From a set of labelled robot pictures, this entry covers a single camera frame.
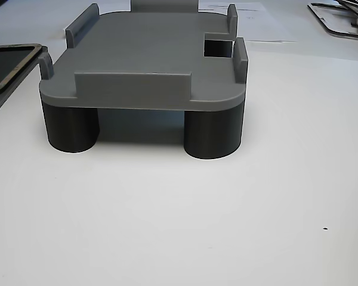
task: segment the white paper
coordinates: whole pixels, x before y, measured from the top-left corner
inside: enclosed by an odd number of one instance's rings
[[[238,14],[237,36],[246,41],[295,42],[294,37],[259,3],[235,4]],[[227,15],[229,3],[200,3],[199,11]]]

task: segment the white surface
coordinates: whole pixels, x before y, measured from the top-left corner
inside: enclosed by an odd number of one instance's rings
[[[200,3],[199,11],[227,15],[229,3]],[[295,38],[260,2],[237,3],[237,36],[255,42],[295,42]]]
[[[152,111],[104,112],[100,142],[61,153],[31,72],[0,109],[0,285],[358,286],[358,42],[273,2],[310,43],[247,46],[242,145],[219,160],[184,152],[181,113]],[[5,4],[0,44],[56,60],[90,1],[62,3]]]

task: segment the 3d printed holder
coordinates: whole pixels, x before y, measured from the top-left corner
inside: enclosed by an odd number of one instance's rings
[[[199,13],[197,0],[131,0],[131,12],[90,5],[67,29],[53,65],[39,57],[50,144],[76,153],[98,137],[98,108],[184,110],[184,149],[219,158],[240,145],[248,58],[237,12]]]

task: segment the black tray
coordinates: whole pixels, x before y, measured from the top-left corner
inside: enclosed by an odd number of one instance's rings
[[[0,107],[38,63],[40,44],[0,46]]]

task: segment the black cylinder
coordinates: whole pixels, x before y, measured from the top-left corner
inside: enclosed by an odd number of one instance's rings
[[[100,133],[96,108],[56,107],[41,102],[48,140],[54,148],[78,153],[95,144]]]
[[[185,151],[201,159],[220,158],[236,151],[241,143],[244,103],[222,111],[186,111]]]

